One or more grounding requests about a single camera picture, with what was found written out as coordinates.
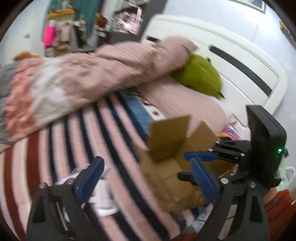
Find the person forearm red sleeve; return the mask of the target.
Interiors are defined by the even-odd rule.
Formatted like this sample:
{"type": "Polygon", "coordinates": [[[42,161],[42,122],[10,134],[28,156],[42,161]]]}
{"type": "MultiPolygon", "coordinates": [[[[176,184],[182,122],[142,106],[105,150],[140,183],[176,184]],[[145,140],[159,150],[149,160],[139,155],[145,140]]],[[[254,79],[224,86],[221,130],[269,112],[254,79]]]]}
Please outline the person forearm red sleeve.
{"type": "Polygon", "coordinates": [[[295,240],[295,200],[289,190],[271,188],[262,201],[267,213],[270,240],[295,240]]]}

